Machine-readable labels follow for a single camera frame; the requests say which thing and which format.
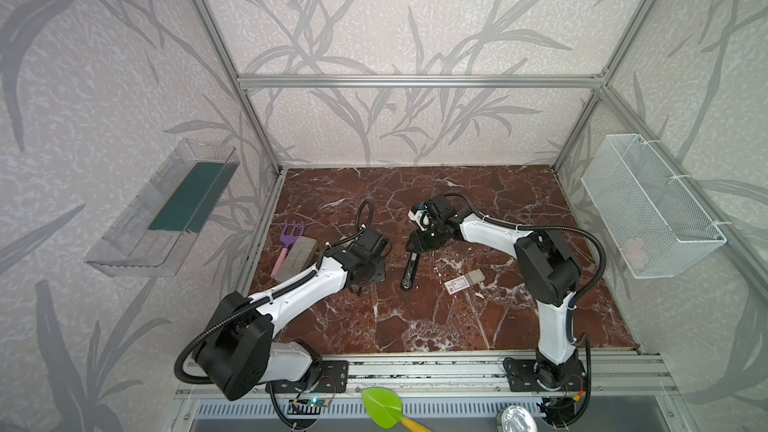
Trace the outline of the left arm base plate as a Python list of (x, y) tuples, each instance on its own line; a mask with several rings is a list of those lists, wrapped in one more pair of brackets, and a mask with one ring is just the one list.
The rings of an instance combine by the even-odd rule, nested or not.
[(277, 394), (312, 392), (321, 394), (346, 391), (350, 363), (346, 360), (326, 360), (310, 366), (298, 381), (276, 381), (271, 388)]

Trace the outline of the red white staple box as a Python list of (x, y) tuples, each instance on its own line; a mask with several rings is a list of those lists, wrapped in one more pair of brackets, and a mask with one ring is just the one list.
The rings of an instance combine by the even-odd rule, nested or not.
[(475, 269), (460, 277), (445, 282), (444, 287), (450, 295), (454, 295), (458, 292), (469, 289), (474, 285), (480, 284), (484, 280), (485, 276), (483, 272), (479, 269)]

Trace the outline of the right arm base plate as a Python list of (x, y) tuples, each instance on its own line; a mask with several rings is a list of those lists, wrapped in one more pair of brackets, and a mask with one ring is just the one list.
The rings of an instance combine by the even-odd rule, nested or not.
[(563, 364), (507, 357), (502, 365), (512, 392), (576, 393), (588, 381), (584, 363), (576, 356)]

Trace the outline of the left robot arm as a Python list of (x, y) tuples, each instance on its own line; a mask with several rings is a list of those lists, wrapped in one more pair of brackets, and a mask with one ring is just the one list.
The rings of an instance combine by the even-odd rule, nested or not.
[(280, 343), (275, 337), (321, 300), (383, 279), (389, 246), (385, 235), (362, 226), (352, 237), (324, 247), (316, 262), (293, 278), (250, 296), (225, 296), (205, 329), (176, 358), (176, 379), (213, 384), (230, 401), (258, 385), (315, 388), (322, 376), (320, 354), (302, 341)]

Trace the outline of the black stapler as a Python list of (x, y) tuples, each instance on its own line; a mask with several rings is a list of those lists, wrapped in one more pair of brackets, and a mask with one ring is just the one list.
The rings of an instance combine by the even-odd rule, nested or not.
[(410, 291), (413, 288), (415, 282), (415, 275), (419, 267), (421, 255), (416, 252), (411, 252), (406, 263), (403, 278), (400, 282), (401, 289), (404, 291)]

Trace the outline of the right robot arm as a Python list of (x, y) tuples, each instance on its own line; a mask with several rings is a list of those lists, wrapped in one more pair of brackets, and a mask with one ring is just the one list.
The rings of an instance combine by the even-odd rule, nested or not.
[[(510, 389), (551, 390), (565, 388), (580, 378), (588, 385), (589, 373), (578, 357), (573, 335), (573, 315), (578, 301), (594, 288), (605, 271), (605, 249), (593, 234), (563, 225), (521, 225), (481, 213), (471, 200), (455, 192), (436, 195), (414, 205), (408, 213), (416, 229), (406, 244), (409, 259), (401, 287), (413, 287), (420, 257), (452, 241), (480, 244), (504, 252), (519, 266), (523, 284), (536, 301), (539, 340), (534, 360), (503, 361)], [(578, 234), (598, 252), (595, 275), (579, 287), (582, 267), (563, 237)]]

